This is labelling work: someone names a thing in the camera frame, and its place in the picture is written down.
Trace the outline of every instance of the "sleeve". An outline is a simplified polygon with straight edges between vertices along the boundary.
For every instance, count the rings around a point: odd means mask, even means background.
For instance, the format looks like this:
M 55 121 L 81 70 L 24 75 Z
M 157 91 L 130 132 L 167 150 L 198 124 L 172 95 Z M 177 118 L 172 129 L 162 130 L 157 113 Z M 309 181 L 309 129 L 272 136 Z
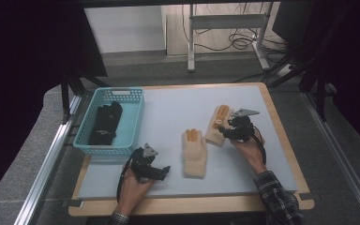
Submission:
M 108 222 L 106 223 L 106 225 L 127 225 L 129 221 L 129 218 L 113 212 L 112 215 L 110 216 L 110 219 L 108 220 Z
M 253 181 L 269 214 L 269 224 L 305 224 L 296 197 L 283 188 L 273 172 L 262 172 Z

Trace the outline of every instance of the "person's right hand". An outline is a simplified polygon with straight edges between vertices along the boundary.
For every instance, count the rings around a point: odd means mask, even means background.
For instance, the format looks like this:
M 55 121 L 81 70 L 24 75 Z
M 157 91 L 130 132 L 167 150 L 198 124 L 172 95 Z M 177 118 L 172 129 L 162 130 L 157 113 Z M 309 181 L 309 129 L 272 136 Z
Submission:
M 262 138 L 260 131 L 256 128 L 255 135 L 261 140 L 262 144 L 264 144 L 264 139 Z M 267 168 L 263 163 L 262 152 L 256 141 L 250 138 L 247 142 L 239 142 L 237 140 L 230 140 L 230 142 L 241 152 L 256 175 L 267 171 Z

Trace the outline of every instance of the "beige glove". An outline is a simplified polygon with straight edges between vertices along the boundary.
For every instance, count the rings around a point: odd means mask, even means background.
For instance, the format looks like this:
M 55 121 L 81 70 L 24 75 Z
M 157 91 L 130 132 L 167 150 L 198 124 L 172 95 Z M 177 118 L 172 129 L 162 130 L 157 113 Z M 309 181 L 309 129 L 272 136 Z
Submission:
M 206 140 L 209 143 L 220 147 L 223 146 L 225 138 L 223 134 L 218 131 L 218 126 L 222 125 L 225 128 L 228 128 L 228 120 L 232 112 L 233 109 L 230 109 L 228 105 L 221 105 L 216 107 L 215 112 L 213 113 L 209 122 L 209 127 L 206 131 Z
M 206 141 L 200 130 L 186 130 L 183 133 L 184 174 L 204 178 L 206 174 Z

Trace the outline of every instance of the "gray carpet floor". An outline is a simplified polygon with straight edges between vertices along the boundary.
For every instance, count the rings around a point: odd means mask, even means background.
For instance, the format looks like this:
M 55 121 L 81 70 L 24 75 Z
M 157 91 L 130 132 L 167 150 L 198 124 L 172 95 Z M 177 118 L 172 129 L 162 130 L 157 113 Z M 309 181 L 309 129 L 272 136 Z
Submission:
M 196 71 L 187 72 L 184 57 L 161 58 L 151 56 L 128 61 L 122 57 L 120 64 L 112 64 L 105 57 L 108 78 L 102 81 L 112 86 L 148 86 L 192 83 L 258 82 L 262 75 L 253 54 L 199 56 Z M 292 149 L 299 161 L 315 200 L 315 207 L 304 211 L 307 224 L 360 224 L 360 205 L 350 189 L 323 135 L 312 119 L 306 102 L 297 89 L 299 77 L 269 89 L 277 112 L 288 134 Z M 97 86 L 83 81 L 89 90 Z M 331 98 L 326 99 L 327 124 L 333 130 L 346 156 L 360 177 L 360 136 L 338 112 Z M 21 152 L 0 183 L 0 224 L 13 224 L 29 188 L 49 150 L 55 132 L 61 123 L 61 91 L 56 87 L 45 95 L 44 108 L 25 142 Z M 104 224 L 105 217 L 71 217 L 63 207 L 69 200 L 83 162 L 83 153 L 71 146 L 76 126 L 67 138 L 67 144 L 52 171 L 31 224 Z M 171 217 L 134 217 L 131 224 L 229 224 L 233 219 L 261 215 L 218 214 Z

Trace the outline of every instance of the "plaid shirt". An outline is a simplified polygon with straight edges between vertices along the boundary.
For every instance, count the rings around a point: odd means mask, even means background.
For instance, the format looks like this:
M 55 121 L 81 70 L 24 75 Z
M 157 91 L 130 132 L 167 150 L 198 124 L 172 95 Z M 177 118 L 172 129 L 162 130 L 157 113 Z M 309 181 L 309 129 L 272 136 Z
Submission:
M 262 172 L 253 181 L 267 210 L 268 224 L 305 224 L 296 197 L 282 187 L 273 172 Z

